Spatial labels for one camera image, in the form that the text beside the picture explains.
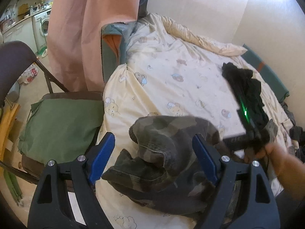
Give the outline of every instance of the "yellow bedsheet with bear print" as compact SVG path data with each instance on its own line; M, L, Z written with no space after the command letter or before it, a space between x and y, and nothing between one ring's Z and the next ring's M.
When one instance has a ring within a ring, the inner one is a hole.
M128 45L127 63L114 71L104 91L105 116L98 141L107 131L116 138L106 168L114 165L123 148L136 156L137 145L128 130L139 117L193 115L211 121L222 136L243 133L238 104L222 77L224 62L254 71L254 78L262 83L264 110L279 127L276 140L285 149L291 146L282 126L289 124L288 117L260 74L240 57L245 51L241 46L196 36L157 14L139 21ZM277 180L272 189L274 194L281 190ZM104 180L97 181L96 195L115 229L186 229L195 225L190 218L141 207Z

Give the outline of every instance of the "chair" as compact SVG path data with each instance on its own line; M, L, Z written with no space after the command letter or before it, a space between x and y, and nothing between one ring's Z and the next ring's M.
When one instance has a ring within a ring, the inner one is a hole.
M86 99L86 100L102 100L101 92L69 92L69 90L60 83L37 59L33 51L25 43L21 41L6 42L0 46L0 103L5 100L10 88L17 81L20 75L32 64L35 63L45 75L45 80L49 89L49 94L44 95L43 99L67 98L67 99ZM51 82L55 83L64 92L53 93ZM90 146L95 145L99 128L97 128L95 136ZM22 167L27 172L23 172L6 163L0 161L0 166L12 172L16 176L37 184L39 176L44 169L44 165L25 155L22 155ZM72 183L67 183L68 189L73 191Z

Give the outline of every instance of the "pink curtain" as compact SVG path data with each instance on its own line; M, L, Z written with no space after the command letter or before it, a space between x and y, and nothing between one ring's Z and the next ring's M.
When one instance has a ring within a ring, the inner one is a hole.
M54 76L70 91L103 90L101 27L137 20L138 7L139 0L54 0L47 37Z

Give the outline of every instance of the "blue gripper pad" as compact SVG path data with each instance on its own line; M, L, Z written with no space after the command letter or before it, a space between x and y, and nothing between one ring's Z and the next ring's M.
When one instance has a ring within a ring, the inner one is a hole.
M115 145L115 136L111 132L107 132L102 138L100 143L96 146L93 146L88 152L87 156L90 158L90 155L94 154L96 157L93 160L90 160L88 163L89 168L89 177L88 181L94 185L97 180L99 180L104 172L106 164L112 154Z
M220 154L213 146L205 141L201 134L196 134L193 137L192 144L206 178L216 186L219 181L218 173L221 168L219 161Z

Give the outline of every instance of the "metal screw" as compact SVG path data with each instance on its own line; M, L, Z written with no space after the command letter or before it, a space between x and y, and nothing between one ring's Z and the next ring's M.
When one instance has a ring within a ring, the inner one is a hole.
M260 163L258 161L256 161L256 160L254 160L252 162L252 165L255 166L255 167L258 167L258 166L260 166Z
M83 162L83 161L85 161L85 159L86 159L86 156L84 156L84 155L80 155L80 156L77 157L77 160L79 162Z
M53 166L55 164L55 161L54 160L50 160L49 162L48 162L48 165L49 166Z
M230 158L228 156L222 156L222 161L229 162Z

